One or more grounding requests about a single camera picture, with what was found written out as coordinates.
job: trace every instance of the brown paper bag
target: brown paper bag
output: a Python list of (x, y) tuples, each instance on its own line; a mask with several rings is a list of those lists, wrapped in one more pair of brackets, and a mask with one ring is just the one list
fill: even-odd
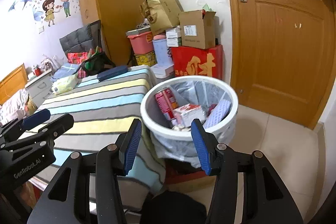
[(181, 10), (175, 0), (145, 0), (139, 10), (148, 19), (153, 35), (179, 25)]

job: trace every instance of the blue case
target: blue case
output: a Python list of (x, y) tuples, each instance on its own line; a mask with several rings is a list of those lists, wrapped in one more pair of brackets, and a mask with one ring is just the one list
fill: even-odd
[(106, 71), (103, 71), (97, 75), (97, 79), (99, 82), (116, 77), (118, 75), (122, 75), (124, 73), (128, 72), (128, 67), (123, 65), (123, 66), (118, 66), (112, 69), (108, 69)]

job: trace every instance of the red plaid bag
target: red plaid bag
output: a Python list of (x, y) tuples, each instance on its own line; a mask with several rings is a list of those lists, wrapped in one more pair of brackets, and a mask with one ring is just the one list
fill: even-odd
[(70, 64), (80, 64), (87, 59), (88, 52), (71, 52), (68, 53)]
[[(83, 61), (88, 59), (88, 53), (87, 52), (71, 52), (68, 53), (68, 61), (70, 64), (78, 64), (80, 65)], [(77, 78), (82, 79), (87, 77), (87, 73), (82, 68), (79, 69), (77, 72)]]

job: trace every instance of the white nightstand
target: white nightstand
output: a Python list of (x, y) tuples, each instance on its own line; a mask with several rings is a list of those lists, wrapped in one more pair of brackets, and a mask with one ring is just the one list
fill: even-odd
[(29, 81), (25, 88), (29, 92), (30, 98), (36, 104), (37, 107), (43, 104), (44, 100), (49, 97), (53, 92), (51, 91), (51, 86), (53, 83), (50, 80), (52, 75), (52, 70), (49, 69), (42, 73), (40, 76)]

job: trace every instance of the striped bedsheet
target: striped bedsheet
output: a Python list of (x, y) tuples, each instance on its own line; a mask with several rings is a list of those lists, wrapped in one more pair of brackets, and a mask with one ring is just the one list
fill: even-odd
[[(54, 164), (36, 178), (47, 184), (73, 151), (87, 155), (114, 143), (120, 133), (128, 131), (134, 118), (141, 119), (140, 103), (152, 86), (149, 67), (140, 66), (103, 82), (98, 82), (96, 75), (86, 77), (75, 89), (51, 95), (39, 108), (49, 109), (51, 119), (48, 122), (70, 113), (75, 123), (55, 140)], [(46, 123), (22, 137), (35, 134)], [(124, 207), (140, 210), (147, 194), (155, 194), (162, 188), (165, 172), (164, 162), (156, 157), (147, 128), (142, 124), (142, 139), (133, 168), (126, 177), (118, 178)], [(94, 174), (90, 177), (90, 200), (95, 201)]]

